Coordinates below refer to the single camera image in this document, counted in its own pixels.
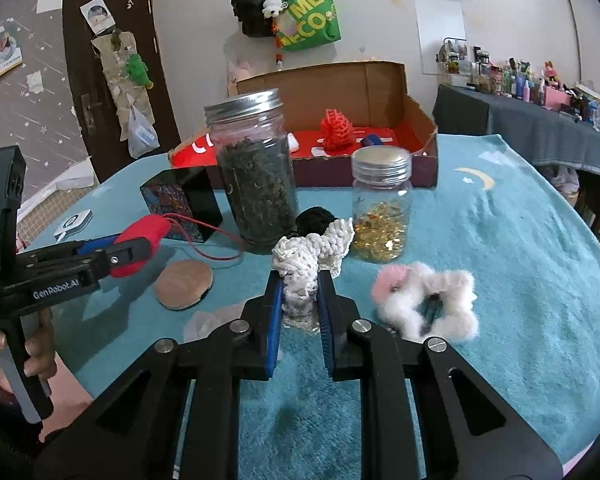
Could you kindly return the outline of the person's left hand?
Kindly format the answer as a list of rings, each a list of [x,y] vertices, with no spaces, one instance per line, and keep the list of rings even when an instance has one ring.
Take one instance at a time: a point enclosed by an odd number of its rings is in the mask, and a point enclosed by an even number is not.
[[[24,363],[24,372],[28,377],[38,376],[41,380],[49,380],[57,374],[55,363],[55,333],[52,323],[53,313],[50,308],[38,312],[38,329],[24,345],[29,359]],[[6,348],[6,337],[0,331],[0,351]],[[5,372],[0,364],[0,387],[12,393]]]

